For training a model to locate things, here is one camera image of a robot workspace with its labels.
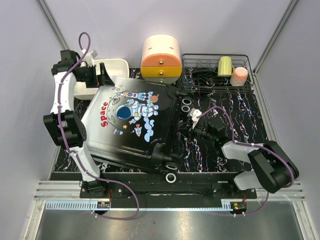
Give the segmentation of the orange white drawer box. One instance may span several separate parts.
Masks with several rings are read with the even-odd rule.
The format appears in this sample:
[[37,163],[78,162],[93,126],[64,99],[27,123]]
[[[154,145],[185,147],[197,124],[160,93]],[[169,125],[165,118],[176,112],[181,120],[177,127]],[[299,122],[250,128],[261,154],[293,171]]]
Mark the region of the orange white drawer box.
[[140,72],[150,82],[175,83],[182,74],[179,42],[167,34],[148,37],[142,48]]

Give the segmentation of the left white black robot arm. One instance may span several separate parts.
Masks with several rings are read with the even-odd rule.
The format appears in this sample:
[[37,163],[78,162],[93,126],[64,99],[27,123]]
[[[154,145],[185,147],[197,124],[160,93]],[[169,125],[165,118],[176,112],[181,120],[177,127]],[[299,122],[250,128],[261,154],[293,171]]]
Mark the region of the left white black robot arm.
[[96,66],[90,64],[83,55],[67,49],[60,52],[61,60],[54,64],[51,73],[54,77],[54,102],[50,113],[43,116],[43,123],[54,144],[64,149],[78,166],[81,175],[82,198],[103,198],[107,196],[108,184],[101,176],[86,145],[87,130],[74,110],[75,87],[83,82],[89,87],[114,86],[103,63],[100,74]]

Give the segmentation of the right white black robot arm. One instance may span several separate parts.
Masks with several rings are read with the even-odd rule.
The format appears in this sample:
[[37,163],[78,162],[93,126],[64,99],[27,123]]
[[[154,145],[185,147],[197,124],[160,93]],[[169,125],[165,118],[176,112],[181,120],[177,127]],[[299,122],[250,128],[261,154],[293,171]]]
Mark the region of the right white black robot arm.
[[264,189],[274,194],[300,176],[296,165],[276,141],[262,144],[232,141],[221,119],[189,123],[187,132],[193,138],[207,140],[218,157],[251,164],[252,170],[238,173],[227,185],[232,198],[239,198],[248,189]]

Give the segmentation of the pink orange cup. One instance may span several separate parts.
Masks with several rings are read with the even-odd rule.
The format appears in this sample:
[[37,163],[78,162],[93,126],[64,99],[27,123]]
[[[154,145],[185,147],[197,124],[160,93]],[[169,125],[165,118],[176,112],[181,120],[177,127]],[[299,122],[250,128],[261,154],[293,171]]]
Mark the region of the pink orange cup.
[[245,85],[248,77],[248,70],[244,67],[236,67],[231,75],[230,84],[234,87],[241,87]]

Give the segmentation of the black white space suitcase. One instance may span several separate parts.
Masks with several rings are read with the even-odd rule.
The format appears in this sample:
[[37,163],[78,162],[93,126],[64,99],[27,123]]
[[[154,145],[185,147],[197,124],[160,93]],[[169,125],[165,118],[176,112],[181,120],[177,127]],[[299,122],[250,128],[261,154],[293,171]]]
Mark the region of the black white space suitcase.
[[172,147],[192,103],[190,92],[173,85],[112,76],[82,117],[88,151],[111,165],[150,174],[176,172],[181,158]]

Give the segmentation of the yellow green mug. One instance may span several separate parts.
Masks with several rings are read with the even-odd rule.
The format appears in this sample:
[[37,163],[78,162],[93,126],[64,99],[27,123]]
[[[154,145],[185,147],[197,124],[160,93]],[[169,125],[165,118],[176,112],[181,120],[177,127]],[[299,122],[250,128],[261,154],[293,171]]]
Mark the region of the yellow green mug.
[[219,77],[230,77],[235,67],[230,56],[222,56],[218,62],[217,75]]

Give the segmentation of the white plastic basin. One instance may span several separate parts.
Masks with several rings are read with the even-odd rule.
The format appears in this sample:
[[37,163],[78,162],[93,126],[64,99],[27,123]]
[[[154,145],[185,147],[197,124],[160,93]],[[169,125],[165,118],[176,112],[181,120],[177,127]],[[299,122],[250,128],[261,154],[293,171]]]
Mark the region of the white plastic basin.
[[[104,63],[106,71],[110,77],[118,76],[123,78],[129,77],[129,64],[122,58],[95,59],[95,70],[97,75],[101,73],[100,63]],[[88,88],[84,82],[77,82],[74,88],[74,97],[79,100],[92,100],[98,91],[98,87]]]

